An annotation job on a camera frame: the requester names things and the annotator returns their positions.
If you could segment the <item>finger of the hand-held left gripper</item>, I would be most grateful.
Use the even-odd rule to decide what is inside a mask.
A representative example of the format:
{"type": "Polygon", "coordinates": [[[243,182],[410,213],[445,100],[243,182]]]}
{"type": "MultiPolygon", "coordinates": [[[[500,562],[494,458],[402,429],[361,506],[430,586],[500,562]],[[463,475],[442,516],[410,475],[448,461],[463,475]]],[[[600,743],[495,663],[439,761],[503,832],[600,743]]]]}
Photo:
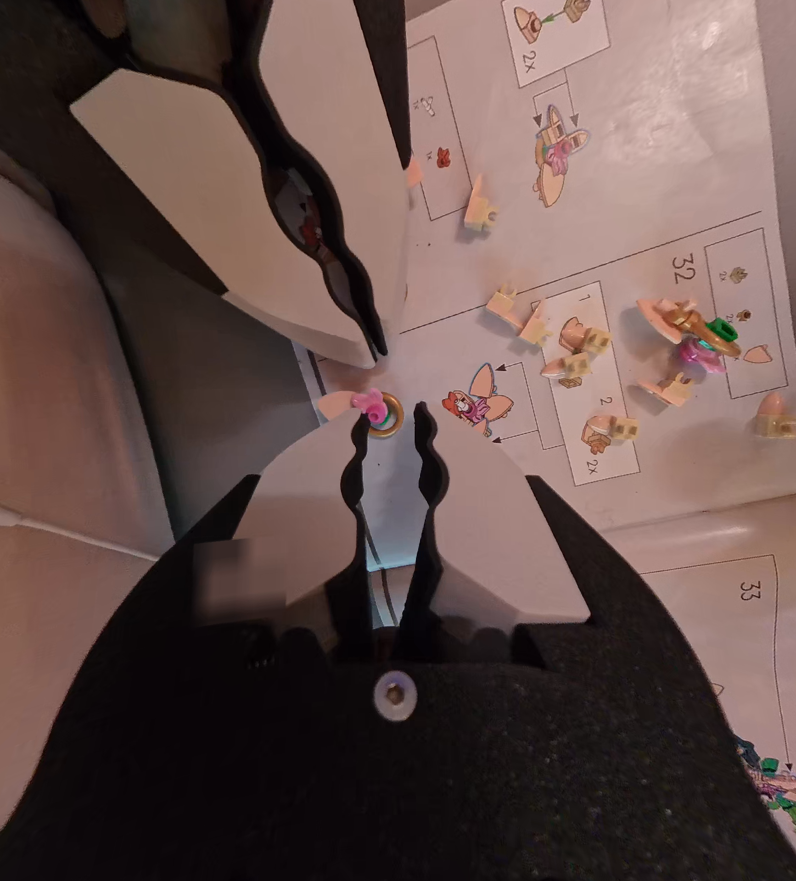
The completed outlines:
{"type": "Polygon", "coordinates": [[[223,97],[117,70],[70,111],[224,284],[228,303],[320,356],[374,366],[359,321],[278,223],[258,152],[223,97]]]}
{"type": "Polygon", "coordinates": [[[354,2],[275,1],[258,71],[285,135],[324,190],[328,248],[386,357],[407,295],[409,191],[354,2]]]}

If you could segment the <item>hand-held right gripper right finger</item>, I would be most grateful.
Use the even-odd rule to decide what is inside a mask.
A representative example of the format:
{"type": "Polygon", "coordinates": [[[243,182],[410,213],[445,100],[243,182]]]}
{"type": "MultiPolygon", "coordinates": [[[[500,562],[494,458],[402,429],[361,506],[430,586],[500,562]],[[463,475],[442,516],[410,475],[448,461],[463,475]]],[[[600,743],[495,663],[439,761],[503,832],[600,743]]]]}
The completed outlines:
{"type": "Polygon", "coordinates": [[[427,509],[398,654],[444,657],[481,631],[587,623],[590,609],[522,469],[494,442],[419,402],[415,449],[427,509]]]}

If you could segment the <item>rounded peach petal tan clip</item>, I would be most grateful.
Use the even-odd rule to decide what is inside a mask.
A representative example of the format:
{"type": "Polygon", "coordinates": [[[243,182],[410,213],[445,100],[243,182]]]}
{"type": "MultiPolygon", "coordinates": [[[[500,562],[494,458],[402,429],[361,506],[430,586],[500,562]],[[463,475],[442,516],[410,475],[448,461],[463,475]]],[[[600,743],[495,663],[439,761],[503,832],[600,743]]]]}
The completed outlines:
{"type": "Polygon", "coordinates": [[[564,357],[555,358],[544,364],[540,375],[558,384],[574,389],[579,387],[584,377],[591,374],[591,360],[585,351],[578,351],[564,357]]]}
{"type": "Polygon", "coordinates": [[[611,346],[612,335],[606,330],[583,324],[577,316],[567,320],[561,328],[558,343],[571,354],[604,354],[611,346]]]}
{"type": "Polygon", "coordinates": [[[790,413],[778,390],[768,392],[760,402],[754,422],[754,433],[767,440],[796,439],[796,415],[790,413]]]}
{"type": "Polygon", "coordinates": [[[590,452],[599,456],[614,443],[633,442],[639,436],[639,421],[626,416],[602,414],[590,417],[582,430],[581,440],[590,452]]]}

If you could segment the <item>white sweatshirt drawstring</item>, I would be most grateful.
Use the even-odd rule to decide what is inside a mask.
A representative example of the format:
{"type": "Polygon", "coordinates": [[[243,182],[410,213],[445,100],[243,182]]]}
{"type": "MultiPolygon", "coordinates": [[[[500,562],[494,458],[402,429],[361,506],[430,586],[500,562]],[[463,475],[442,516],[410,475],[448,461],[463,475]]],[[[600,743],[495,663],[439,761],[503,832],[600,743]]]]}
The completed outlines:
{"type": "Polygon", "coordinates": [[[84,545],[90,545],[102,549],[106,549],[112,552],[117,552],[123,555],[127,555],[133,558],[139,558],[148,560],[151,562],[155,562],[159,559],[159,556],[152,555],[141,550],[137,550],[132,547],[128,547],[126,545],[119,545],[112,543],[110,541],[106,541],[104,539],[95,538],[91,535],[86,535],[77,531],[68,530],[61,526],[57,526],[51,523],[46,523],[43,521],[35,520],[30,518],[29,516],[16,512],[13,509],[6,508],[0,506],[0,528],[26,528],[28,530],[35,530],[39,532],[44,532],[52,535],[59,535],[61,537],[67,538],[69,540],[76,541],[78,543],[82,543],[84,545]]]}

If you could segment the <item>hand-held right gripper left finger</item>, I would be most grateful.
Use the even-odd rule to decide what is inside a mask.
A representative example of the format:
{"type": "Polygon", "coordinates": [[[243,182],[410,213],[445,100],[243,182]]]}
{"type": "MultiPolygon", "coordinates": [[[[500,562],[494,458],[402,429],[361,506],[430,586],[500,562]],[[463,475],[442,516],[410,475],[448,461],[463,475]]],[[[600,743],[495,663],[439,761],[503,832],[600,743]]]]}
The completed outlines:
{"type": "Polygon", "coordinates": [[[264,470],[234,533],[234,620],[308,629],[337,657],[373,655],[360,510],[369,428],[343,413],[264,470]]]}

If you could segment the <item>small pink brick flower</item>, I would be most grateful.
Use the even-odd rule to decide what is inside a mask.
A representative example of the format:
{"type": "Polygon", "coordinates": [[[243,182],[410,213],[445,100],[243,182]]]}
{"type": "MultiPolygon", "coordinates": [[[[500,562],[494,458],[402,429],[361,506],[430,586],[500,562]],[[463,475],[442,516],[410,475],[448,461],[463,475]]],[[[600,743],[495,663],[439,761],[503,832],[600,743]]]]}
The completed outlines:
{"type": "Polygon", "coordinates": [[[384,394],[377,389],[354,392],[350,395],[350,406],[367,415],[371,426],[382,425],[389,419],[389,407],[384,394]]]}

